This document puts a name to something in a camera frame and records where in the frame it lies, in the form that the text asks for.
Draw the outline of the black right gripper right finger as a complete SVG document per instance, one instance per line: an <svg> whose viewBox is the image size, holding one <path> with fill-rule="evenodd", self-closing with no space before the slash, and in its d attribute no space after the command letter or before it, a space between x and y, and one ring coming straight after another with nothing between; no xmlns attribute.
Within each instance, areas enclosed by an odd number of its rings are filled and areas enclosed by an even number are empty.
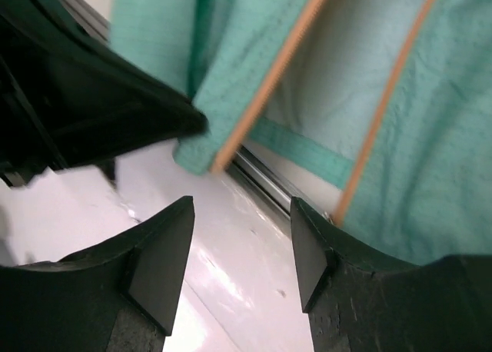
<svg viewBox="0 0 492 352"><path fill-rule="evenodd" d="M491 259L452 255L418 266L291 200L301 307L316 351L489 351Z"/></svg>

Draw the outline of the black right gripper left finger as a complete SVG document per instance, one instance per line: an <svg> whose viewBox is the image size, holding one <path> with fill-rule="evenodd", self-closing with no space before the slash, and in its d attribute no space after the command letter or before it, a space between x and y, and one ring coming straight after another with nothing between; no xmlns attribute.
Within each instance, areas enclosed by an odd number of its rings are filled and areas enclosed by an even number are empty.
<svg viewBox="0 0 492 352"><path fill-rule="evenodd" d="M160 351L171 335L194 230L184 196L60 261L1 269L3 351Z"/></svg>

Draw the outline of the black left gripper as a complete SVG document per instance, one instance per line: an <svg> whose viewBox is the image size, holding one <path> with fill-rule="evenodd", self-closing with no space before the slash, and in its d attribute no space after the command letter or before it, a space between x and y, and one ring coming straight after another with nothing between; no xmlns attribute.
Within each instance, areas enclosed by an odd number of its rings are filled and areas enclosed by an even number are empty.
<svg viewBox="0 0 492 352"><path fill-rule="evenodd" d="M1 178L88 165L207 128L190 99L113 52L60 0L1 0Z"/></svg>

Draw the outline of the orange and teal hooded jacket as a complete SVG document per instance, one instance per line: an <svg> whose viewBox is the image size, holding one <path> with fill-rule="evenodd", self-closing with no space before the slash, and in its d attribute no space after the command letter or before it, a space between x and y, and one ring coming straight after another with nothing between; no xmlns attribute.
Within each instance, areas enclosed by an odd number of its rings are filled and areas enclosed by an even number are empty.
<svg viewBox="0 0 492 352"><path fill-rule="evenodd" d="M114 0L110 44L207 116L191 173L253 141L380 251L491 253L491 0Z"/></svg>

